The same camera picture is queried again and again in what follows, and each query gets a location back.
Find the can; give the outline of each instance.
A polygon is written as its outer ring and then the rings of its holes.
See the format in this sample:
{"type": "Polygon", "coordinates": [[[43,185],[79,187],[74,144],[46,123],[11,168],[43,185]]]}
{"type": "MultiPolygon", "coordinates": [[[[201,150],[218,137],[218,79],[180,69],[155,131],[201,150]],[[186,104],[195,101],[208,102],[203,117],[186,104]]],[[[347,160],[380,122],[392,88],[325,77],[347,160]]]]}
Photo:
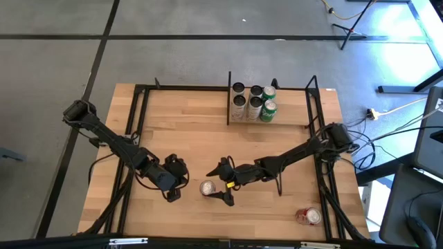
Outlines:
{"type": "Polygon", "coordinates": [[[215,184],[212,181],[203,181],[200,184],[200,192],[204,196],[208,196],[212,193],[215,193],[215,184]]]}
{"type": "Polygon", "coordinates": [[[277,113],[277,104],[273,100],[267,100],[263,104],[260,119],[263,122],[270,122],[274,118],[275,113],[277,113]]]}
{"type": "Polygon", "coordinates": [[[237,95],[243,96],[243,94],[244,94],[244,85],[243,85],[243,83],[241,83],[241,82],[234,83],[233,90],[234,90],[234,93],[233,93],[234,96],[237,96],[237,95]]]}
{"type": "Polygon", "coordinates": [[[252,97],[259,97],[261,98],[263,94],[263,88],[261,86],[255,85],[251,87],[251,91],[249,92],[249,100],[251,100],[252,97]]]}
{"type": "Polygon", "coordinates": [[[262,110],[263,100],[260,97],[252,97],[249,100],[248,111],[246,112],[247,121],[255,121],[262,110]]]}
{"type": "Polygon", "coordinates": [[[277,91],[273,86],[265,86],[263,89],[263,100],[272,100],[275,98],[275,95],[277,94],[277,91]]]}
{"type": "Polygon", "coordinates": [[[321,221],[321,213],[313,207],[303,208],[296,212],[296,220],[302,225],[317,225],[321,221]]]}
{"type": "Polygon", "coordinates": [[[241,120],[244,113],[244,107],[246,106],[246,98],[242,95],[237,95],[234,97],[233,103],[231,104],[230,114],[234,120],[241,120]]]}

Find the green can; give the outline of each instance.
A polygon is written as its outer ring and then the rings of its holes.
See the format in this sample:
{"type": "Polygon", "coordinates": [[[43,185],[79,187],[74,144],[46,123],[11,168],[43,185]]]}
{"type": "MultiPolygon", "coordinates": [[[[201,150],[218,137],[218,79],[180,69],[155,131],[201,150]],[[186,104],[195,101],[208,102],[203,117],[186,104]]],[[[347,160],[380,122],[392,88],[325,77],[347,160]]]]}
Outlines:
{"type": "Polygon", "coordinates": [[[273,86],[265,86],[263,89],[262,99],[263,101],[272,100],[275,98],[277,91],[273,86]]]}
{"type": "Polygon", "coordinates": [[[267,100],[263,104],[262,112],[260,114],[260,119],[263,122],[270,122],[277,113],[277,104],[273,100],[267,100]]]}

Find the red soda can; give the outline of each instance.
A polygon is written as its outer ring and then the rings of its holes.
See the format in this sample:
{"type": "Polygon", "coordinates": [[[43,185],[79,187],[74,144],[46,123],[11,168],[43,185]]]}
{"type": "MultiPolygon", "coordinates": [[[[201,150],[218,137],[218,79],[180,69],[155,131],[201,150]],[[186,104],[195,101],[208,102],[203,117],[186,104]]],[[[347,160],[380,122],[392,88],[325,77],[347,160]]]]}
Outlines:
{"type": "Polygon", "coordinates": [[[296,212],[296,220],[302,225],[317,225],[321,221],[321,213],[313,207],[303,208],[296,212]]]}

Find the concrete floor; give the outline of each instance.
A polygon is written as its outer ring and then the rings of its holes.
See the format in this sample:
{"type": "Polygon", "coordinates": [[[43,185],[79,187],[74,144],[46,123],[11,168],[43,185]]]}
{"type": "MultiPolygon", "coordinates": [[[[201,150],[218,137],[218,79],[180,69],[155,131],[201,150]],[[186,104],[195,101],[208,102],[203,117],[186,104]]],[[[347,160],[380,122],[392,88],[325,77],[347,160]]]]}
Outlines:
{"type": "MultiPolygon", "coordinates": [[[[329,2],[343,16],[365,5],[329,2]]],[[[1,0],[0,33],[101,34],[111,5],[112,0],[1,0]]],[[[342,35],[331,28],[334,22],[352,25],[328,16],[320,1],[126,0],[111,33],[342,35]]],[[[358,29],[422,35],[405,3],[377,3],[358,29]]],[[[0,240],[32,237],[68,132],[62,112],[81,97],[97,47],[98,41],[0,41],[0,147],[28,157],[25,163],[0,161],[0,240]]],[[[232,71],[234,81],[246,84],[276,77],[281,86],[304,86],[317,75],[320,87],[337,89],[345,122],[351,122],[366,108],[384,111],[420,98],[380,95],[380,84],[414,86],[439,70],[426,44],[353,41],[344,51],[338,47],[335,41],[108,41],[91,101],[104,120],[115,83],[153,84],[157,77],[162,84],[225,85],[232,71]]],[[[421,102],[368,122],[365,133],[390,131],[423,108],[421,102]]],[[[413,150],[416,136],[379,144],[401,156],[413,150]]],[[[77,230],[95,157],[94,147],[79,138],[49,236],[77,230]]],[[[375,165],[390,159],[378,151],[375,165]]]]}

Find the wooden table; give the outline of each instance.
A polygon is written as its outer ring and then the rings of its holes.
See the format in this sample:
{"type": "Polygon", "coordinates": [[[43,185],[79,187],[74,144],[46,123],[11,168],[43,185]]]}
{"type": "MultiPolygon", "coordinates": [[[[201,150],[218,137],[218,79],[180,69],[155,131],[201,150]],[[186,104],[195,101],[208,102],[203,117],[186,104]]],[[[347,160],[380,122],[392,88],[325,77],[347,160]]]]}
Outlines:
{"type": "MultiPolygon", "coordinates": [[[[106,121],[116,133],[124,134],[134,86],[116,85],[106,121]]],[[[304,92],[292,92],[295,104],[306,105],[304,92]]],[[[325,122],[340,122],[336,91],[321,89],[320,94],[325,122]]],[[[218,177],[206,177],[221,157],[231,155],[236,165],[252,163],[256,158],[281,154],[309,138],[309,130],[300,125],[231,123],[227,126],[226,98],[226,92],[216,91],[150,91],[141,146],[147,147],[162,162],[171,153],[183,158],[190,170],[190,182],[182,189],[178,201],[168,203],[158,191],[147,190],[134,181],[125,234],[324,241],[323,223],[300,225],[294,215],[300,208],[321,210],[313,156],[285,169],[282,196],[278,196],[274,181],[256,182],[233,192],[233,207],[200,194],[203,180],[215,182],[217,191],[224,189],[218,177]]],[[[107,147],[100,148],[98,158],[107,154],[107,147]]],[[[108,204],[117,163],[117,157],[112,156],[95,166],[79,231],[86,230],[108,204]]],[[[340,161],[334,171],[341,207],[358,230],[369,237],[353,167],[340,161]]],[[[147,179],[143,181],[152,185],[147,179]]],[[[333,235],[338,237],[330,207],[329,213],[333,235]]],[[[117,209],[113,231],[119,214],[117,209]]]]}

